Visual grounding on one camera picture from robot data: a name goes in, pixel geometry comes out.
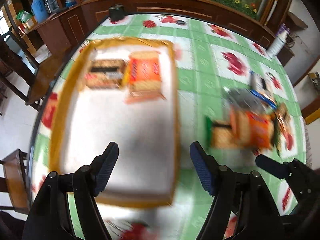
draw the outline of orange snack package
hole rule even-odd
[[[128,82],[129,97],[126,103],[134,103],[163,97],[159,53],[157,51],[137,51],[129,55],[128,71],[124,82]]]
[[[235,138],[243,147],[272,148],[274,126],[269,115],[231,111],[230,123]]]

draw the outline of blue bottle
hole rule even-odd
[[[38,23],[43,22],[48,18],[47,10],[45,9],[43,0],[33,0],[31,4],[33,13],[35,14]]]

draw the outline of blue gripper pad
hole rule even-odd
[[[119,147],[115,142],[110,142],[104,153],[95,157],[91,163],[91,167],[95,167],[97,174],[93,174],[96,177],[96,187],[93,189],[94,196],[97,196],[102,192],[108,183],[111,172],[116,164],[119,156]]]
[[[219,164],[214,157],[207,155],[199,142],[193,142],[190,145],[190,157],[196,168],[202,187],[215,196],[217,192],[217,174]]]

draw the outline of white bottle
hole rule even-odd
[[[289,29],[284,29],[284,31],[275,38],[273,43],[268,48],[267,55],[270,58],[273,58],[275,55],[278,55],[278,53],[281,51],[281,49],[285,45],[286,38],[289,33],[288,30]]]

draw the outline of green checkered tablecloth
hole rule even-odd
[[[156,27],[148,28],[143,22],[152,20]],[[171,206],[152,210],[133,210],[99,204],[104,220],[143,220],[158,228],[158,239],[194,240],[199,233],[212,203],[212,197],[203,190],[189,157],[189,146],[199,141],[205,146],[205,116],[223,118],[223,95],[226,88],[249,88],[249,71],[274,76],[273,93],[278,102],[286,103],[291,116],[294,145],[283,150],[280,157],[275,151],[266,154],[278,162],[297,158],[305,163],[306,143],[303,119],[293,87],[277,58],[270,59],[265,50],[253,41],[207,22],[178,16],[156,14],[129,15],[119,22],[104,21],[78,48],[58,78],[53,93],[63,87],[74,60],[81,50],[94,39],[116,36],[134,36],[172,41],[180,51],[176,60],[180,109],[180,175]],[[49,173],[48,147],[50,143],[50,116],[42,116],[33,148],[31,183],[33,199],[43,179]],[[289,214],[297,204],[284,180],[279,180],[254,165],[254,156],[241,155],[233,150],[208,149],[219,164],[234,171],[248,173],[258,170],[276,202],[281,215]],[[76,235],[84,238],[76,213],[74,198],[69,195],[70,212]]]

